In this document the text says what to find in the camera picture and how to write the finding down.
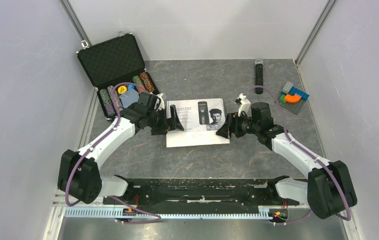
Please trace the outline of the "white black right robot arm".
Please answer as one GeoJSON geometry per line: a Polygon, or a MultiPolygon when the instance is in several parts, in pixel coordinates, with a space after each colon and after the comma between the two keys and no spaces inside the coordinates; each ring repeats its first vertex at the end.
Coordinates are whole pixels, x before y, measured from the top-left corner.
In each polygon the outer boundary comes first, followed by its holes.
{"type": "Polygon", "coordinates": [[[320,219],[340,217],[345,211],[345,220],[349,221],[350,209],[357,205],[358,198],[347,165],[315,154],[283,126],[275,124],[268,103],[256,102],[250,109],[251,116],[243,110],[227,114],[216,135],[226,139],[255,135],[259,143],[284,157],[306,177],[306,181],[285,175],[271,180],[266,190],[267,200],[272,204],[284,199],[306,204],[320,219]]]}

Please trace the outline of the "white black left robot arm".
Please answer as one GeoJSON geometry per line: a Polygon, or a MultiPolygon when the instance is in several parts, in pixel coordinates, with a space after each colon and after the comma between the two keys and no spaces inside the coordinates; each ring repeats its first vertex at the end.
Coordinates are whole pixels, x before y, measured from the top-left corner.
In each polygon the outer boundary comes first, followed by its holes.
{"type": "Polygon", "coordinates": [[[152,135],[183,131],[176,107],[165,107],[162,93],[143,92],[137,102],[117,112],[112,124],[92,142],[79,150],[66,150],[60,160],[57,187],[65,193],[65,203],[72,207],[82,202],[90,204],[98,197],[116,197],[128,204],[135,197],[124,177],[102,177],[100,168],[124,142],[146,127],[152,135]]]}

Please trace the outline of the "white clipper kit box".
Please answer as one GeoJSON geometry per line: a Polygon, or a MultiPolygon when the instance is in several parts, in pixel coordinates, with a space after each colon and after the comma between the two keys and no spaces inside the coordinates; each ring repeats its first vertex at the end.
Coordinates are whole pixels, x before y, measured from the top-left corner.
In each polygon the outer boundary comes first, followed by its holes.
{"type": "Polygon", "coordinates": [[[226,120],[222,98],[170,100],[167,106],[175,106],[176,115],[184,128],[166,134],[167,148],[230,143],[229,139],[216,135],[226,120]]]}

